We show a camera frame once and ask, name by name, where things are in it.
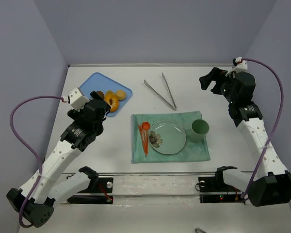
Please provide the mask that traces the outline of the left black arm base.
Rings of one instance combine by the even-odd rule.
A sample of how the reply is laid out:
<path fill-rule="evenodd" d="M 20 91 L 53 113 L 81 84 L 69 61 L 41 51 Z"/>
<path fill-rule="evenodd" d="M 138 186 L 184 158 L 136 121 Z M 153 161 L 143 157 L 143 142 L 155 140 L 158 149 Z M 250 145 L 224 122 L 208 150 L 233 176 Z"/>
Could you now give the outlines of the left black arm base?
<path fill-rule="evenodd" d="M 86 174 L 90 182 L 84 190 L 67 199 L 69 204 L 113 204 L 113 177 L 100 177 L 87 166 L 79 171 Z"/>

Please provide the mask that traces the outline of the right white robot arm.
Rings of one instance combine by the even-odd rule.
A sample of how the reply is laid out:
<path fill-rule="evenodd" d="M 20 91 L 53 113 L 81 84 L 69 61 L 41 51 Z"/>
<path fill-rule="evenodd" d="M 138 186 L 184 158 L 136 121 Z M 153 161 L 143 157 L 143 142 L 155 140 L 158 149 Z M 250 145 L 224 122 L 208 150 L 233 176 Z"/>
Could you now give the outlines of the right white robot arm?
<path fill-rule="evenodd" d="M 217 168 L 214 180 L 206 187 L 239 190 L 243 200 L 254 206 L 288 203 L 291 200 L 291 172 L 281 162 L 264 128 L 259 107 L 252 101 L 256 87 L 255 78 L 247 72 L 228 72 L 214 67 L 209 74 L 199 78 L 201 89 L 206 90 L 215 82 L 211 92 L 228 101 L 228 112 L 237 130 L 244 137 L 257 164 L 252 175 L 234 166 Z"/>

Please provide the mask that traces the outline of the metal tongs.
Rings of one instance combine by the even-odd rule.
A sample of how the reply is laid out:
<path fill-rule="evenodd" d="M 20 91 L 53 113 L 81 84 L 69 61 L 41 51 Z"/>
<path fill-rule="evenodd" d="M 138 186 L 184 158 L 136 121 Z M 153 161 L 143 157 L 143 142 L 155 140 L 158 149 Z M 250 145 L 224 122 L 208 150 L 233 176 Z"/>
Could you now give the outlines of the metal tongs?
<path fill-rule="evenodd" d="M 153 86 L 152 83 L 149 83 L 148 80 L 146 79 L 143 80 L 143 83 L 146 88 L 148 88 L 170 109 L 172 109 L 173 111 L 177 110 L 177 105 L 173 93 L 170 89 L 169 82 L 166 78 L 166 75 L 163 72 L 161 72 L 160 77 L 154 81 L 154 83 L 160 83 L 162 85 L 159 89 L 157 89 L 156 86 Z"/>

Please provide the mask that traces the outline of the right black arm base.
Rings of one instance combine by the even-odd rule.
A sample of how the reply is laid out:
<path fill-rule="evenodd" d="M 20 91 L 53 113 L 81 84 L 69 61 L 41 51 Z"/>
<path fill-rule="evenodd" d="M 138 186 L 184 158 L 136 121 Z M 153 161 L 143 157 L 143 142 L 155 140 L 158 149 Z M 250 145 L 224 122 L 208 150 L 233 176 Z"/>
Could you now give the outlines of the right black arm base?
<path fill-rule="evenodd" d="M 201 203 L 237 203 L 245 202 L 241 198 L 241 191 L 224 183 L 223 172 L 236 169 L 233 166 L 217 168 L 214 176 L 199 177 L 195 185 L 196 191 L 201 193 Z"/>

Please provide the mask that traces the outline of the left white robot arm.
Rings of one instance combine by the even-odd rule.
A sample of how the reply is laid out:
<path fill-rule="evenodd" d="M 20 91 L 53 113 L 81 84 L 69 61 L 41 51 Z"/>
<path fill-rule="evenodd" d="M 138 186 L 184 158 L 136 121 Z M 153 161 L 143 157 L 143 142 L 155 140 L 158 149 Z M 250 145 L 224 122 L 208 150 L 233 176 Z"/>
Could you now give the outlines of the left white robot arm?
<path fill-rule="evenodd" d="M 103 121 L 111 111 L 110 106 L 96 91 L 88 99 L 79 88 L 72 89 L 66 97 L 60 97 L 71 109 L 67 115 L 73 122 L 61 134 L 59 141 L 46 160 L 30 147 L 16 132 L 14 114 L 19 107 L 30 102 L 25 100 L 10 114 L 10 127 L 16 138 L 36 157 L 38 170 L 20 188 L 12 188 L 6 197 L 18 212 L 22 228 L 43 226 L 54 209 L 78 192 L 98 184 L 98 174 L 91 168 L 80 168 L 71 178 L 58 183 L 65 169 L 103 133 Z"/>

